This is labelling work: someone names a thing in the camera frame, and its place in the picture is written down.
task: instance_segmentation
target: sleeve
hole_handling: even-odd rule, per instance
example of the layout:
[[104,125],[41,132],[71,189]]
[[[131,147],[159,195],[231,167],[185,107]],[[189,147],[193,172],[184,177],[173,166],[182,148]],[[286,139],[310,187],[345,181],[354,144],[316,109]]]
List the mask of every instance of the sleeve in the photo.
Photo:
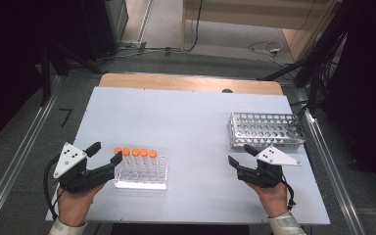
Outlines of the sleeve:
[[306,235],[289,211],[280,216],[269,218],[268,223],[274,235]]
[[84,232],[86,226],[87,222],[81,227],[69,227],[60,222],[59,219],[56,219],[49,235],[81,235]]

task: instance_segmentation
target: wrist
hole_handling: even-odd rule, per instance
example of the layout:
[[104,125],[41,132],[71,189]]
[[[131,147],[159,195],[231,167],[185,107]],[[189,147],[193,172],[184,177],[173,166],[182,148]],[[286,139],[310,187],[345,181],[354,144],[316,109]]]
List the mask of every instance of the wrist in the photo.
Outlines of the wrist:
[[266,211],[267,211],[268,217],[273,218],[273,217],[283,215],[286,212],[288,212],[289,210],[285,207],[285,208],[279,208],[279,209],[270,209],[270,210],[266,210]]
[[68,227],[81,227],[86,224],[86,221],[83,219],[77,219],[74,216],[68,217],[68,216],[59,216],[58,220],[62,222],[62,224],[68,226]]
[[68,226],[60,221],[59,218],[54,221],[53,226],[50,230],[50,235],[52,234],[59,234],[59,235],[71,235],[71,234],[83,234],[85,227],[87,226],[87,223],[84,223],[84,225],[80,227],[71,227]]

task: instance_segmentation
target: test tube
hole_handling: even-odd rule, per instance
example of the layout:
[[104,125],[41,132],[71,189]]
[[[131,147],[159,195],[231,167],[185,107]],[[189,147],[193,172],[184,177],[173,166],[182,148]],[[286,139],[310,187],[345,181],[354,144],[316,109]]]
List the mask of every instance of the test tube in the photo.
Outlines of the test tube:
[[156,173],[158,174],[158,160],[157,160],[157,156],[158,156],[158,153],[156,150],[151,150],[149,151],[149,158],[151,160],[151,163],[150,163],[150,169],[151,169],[151,173]]
[[139,149],[133,149],[132,150],[132,156],[133,156],[133,160],[135,162],[135,168],[137,169],[141,169],[141,164],[140,164],[140,158],[139,158],[139,155],[140,155],[140,151]]
[[126,162],[126,168],[131,169],[132,168],[132,161],[130,159],[130,150],[128,148],[124,148],[121,151],[121,154],[124,156],[124,160]]
[[[121,148],[119,148],[119,147],[116,147],[114,150],[113,150],[113,152],[115,153],[115,155],[116,154],[118,154],[118,152],[120,152],[121,151]],[[122,166],[122,167],[126,167],[126,163],[124,162],[124,161],[122,161],[121,163],[120,163],[120,165]]]
[[140,150],[140,156],[142,157],[142,162],[143,162],[143,166],[144,166],[144,169],[149,169],[148,166],[149,166],[149,163],[148,163],[148,150],[147,149],[141,149]]

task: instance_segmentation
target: power cord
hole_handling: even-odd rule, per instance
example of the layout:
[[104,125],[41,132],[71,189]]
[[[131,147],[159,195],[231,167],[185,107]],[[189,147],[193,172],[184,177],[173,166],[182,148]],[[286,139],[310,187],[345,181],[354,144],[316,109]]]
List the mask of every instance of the power cord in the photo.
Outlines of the power cord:
[[313,0],[313,2],[312,2],[312,6],[310,7],[309,12],[307,13],[307,16],[306,16],[306,19],[305,19],[304,23],[302,23],[301,27],[295,32],[295,35],[293,36],[292,41],[291,41],[291,44],[290,44],[291,46],[292,46],[293,42],[295,41],[295,37],[296,37],[296,35],[298,34],[298,32],[301,31],[301,29],[302,29],[302,28],[305,26],[305,24],[307,23],[307,19],[309,18],[310,13],[311,13],[312,10],[313,10],[313,6],[315,5],[315,2],[316,2],[316,0]]
[[[262,44],[262,48],[261,48],[261,51],[262,52],[257,52],[255,47],[256,45],[260,45]],[[276,45],[275,48],[272,48],[272,49],[267,49],[272,55],[269,54],[269,52],[267,52],[266,50],[266,46],[268,45]],[[256,53],[256,54],[264,54],[268,59],[270,59],[272,62],[276,63],[277,65],[279,65],[280,67],[286,67],[285,65],[277,62],[276,60],[274,60],[274,57],[280,53],[280,51],[283,49],[283,44],[280,43],[280,42],[255,42],[253,44],[251,44],[250,46],[248,46],[248,49],[249,51],[253,52],[253,53]]]
[[123,49],[118,50],[117,53],[122,52],[122,51],[131,51],[131,50],[139,50],[139,52],[134,53],[134,54],[129,54],[129,55],[123,55],[123,56],[113,56],[113,57],[105,58],[104,60],[109,60],[109,59],[113,59],[113,58],[126,58],[126,57],[132,57],[132,56],[140,56],[140,55],[145,55],[145,54],[148,54],[148,53],[156,53],[156,52],[166,52],[166,53],[189,53],[189,52],[191,52],[192,50],[194,50],[194,48],[196,47],[197,42],[198,42],[198,28],[199,28],[199,24],[200,24],[200,16],[201,16],[202,9],[203,9],[203,0],[201,0],[200,8],[198,10],[197,23],[196,23],[196,26],[195,26],[195,41],[194,41],[194,44],[191,46],[191,48],[189,48],[188,50],[181,50],[179,48],[171,48],[171,47],[138,48],[138,47],[130,46],[128,48],[123,48]]
[[56,214],[56,211],[54,209],[55,207],[55,204],[57,203],[57,201],[59,200],[59,198],[63,195],[63,193],[61,193],[58,197],[57,197],[57,200],[56,202],[54,203],[54,205],[51,204],[51,198],[50,198],[50,192],[48,190],[48,175],[49,175],[49,172],[50,172],[50,168],[52,165],[56,164],[58,162],[60,158],[60,154],[57,155],[56,158],[52,159],[48,164],[47,166],[45,167],[45,170],[44,170],[44,180],[43,180],[43,183],[44,183],[44,195],[45,195],[45,200],[47,202],[47,206],[48,206],[48,209],[50,210],[51,214],[53,215],[53,220],[56,220],[58,215]]

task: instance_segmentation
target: gray floor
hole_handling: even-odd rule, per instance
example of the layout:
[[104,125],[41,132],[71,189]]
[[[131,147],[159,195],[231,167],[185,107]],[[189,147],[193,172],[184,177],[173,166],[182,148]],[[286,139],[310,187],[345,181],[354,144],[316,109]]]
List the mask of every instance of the gray floor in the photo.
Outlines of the gray floor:
[[[160,7],[158,5],[160,1],[156,2],[157,5],[153,7]],[[151,24],[155,18],[159,17],[155,14],[150,16]],[[215,29],[216,34],[218,34],[219,28],[222,28],[222,25]],[[230,28],[230,30],[242,30],[240,28]],[[232,43],[218,41],[200,34],[201,40],[199,40],[198,50],[193,51],[192,54],[172,54],[169,57],[165,57],[164,53],[153,53],[143,56],[109,59],[99,62],[98,66],[110,72],[197,74],[238,79],[264,77],[279,69],[279,66],[266,56],[250,51],[247,53],[251,53],[252,57],[232,56],[245,55],[246,50],[248,50],[247,46],[251,41],[253,43],[284,40],[276,29],[264,30],[264,28],[260,28],[257,30],[259,30],[260,37],[252,35],[247,40],[238,39],[238,41],[236,38],[231,38],[230,42],[240,42],[241,40],[244,42],[235,43],[235,45],[242,45],[241,48],[235,50],[233,49],[235,46]],[[154,32],[153,27],[148,25],[144,34],[144,39],[148,41],[148,46],[177,46],[179,43],[180,38],[167,37],[170,38],[168,39],[170,41],[165,41],[163,38],[156,38],[158,36]],[[211,42],[220,47],[218,49],[215,49],[217,48],[215,46],[206,47]],[[278,58],[282,63],[291,63],[287,49],[285,49],[285,54],[279,55]],[[60,147],[66,141],[73,141],[92,89],[98,85],[101,78],[100,74],[94,74],[77,66],[74,67],[75,69],[71,71],[69,77],[62,77],[63,83],[59,95],[0,211],[0,234],[46,234],[51,227],[51,222],[44,221],[48,210],[42,189],[44,168],[48,161],[60,151]],[[285,77],[278,78],[277,81],[283,84],[284,94],[293,103],[298,101],[298,98],[296,89],[291,86],[291,81],[288,80],[290,78],[291,76],[285,75]],[[10,160],[23,142],[23,138],[39,110],[40,99],[41,93],[38,91],[25,103],[23,108],[0,134],[0,180],[5,170],[7,170]],[[64,127],[61,127],[61,125],[65,120],[66,112],[60,111],[60,108],[73,109]],[[297,113],[300,107],[293,107],[293,109]],[[371,172],[361,172],[348,168],[348,163],[352,160],[352,157],[347,151],[345,140],[339,128],[330,122],[321,111],[318,111],[318,121],[321,124],[324,138],[327,141],[334,162],[347,185],[354,206],[359,212],[366,234],[376,234],[376,175]],[[324,204],[331,219],[331,225],[306,227],[306,233],[351,234],[314,141],[309,138],[305,145],[319,189],[324,195]],[[92,234],[95,227],[96,223],[91,222],[85,234]],[[103,224],[98,234],[110,234],[110,229],[110,224]],[[269,234],[270,232],[267,224],[251,225],[250,230],[251,234]]]

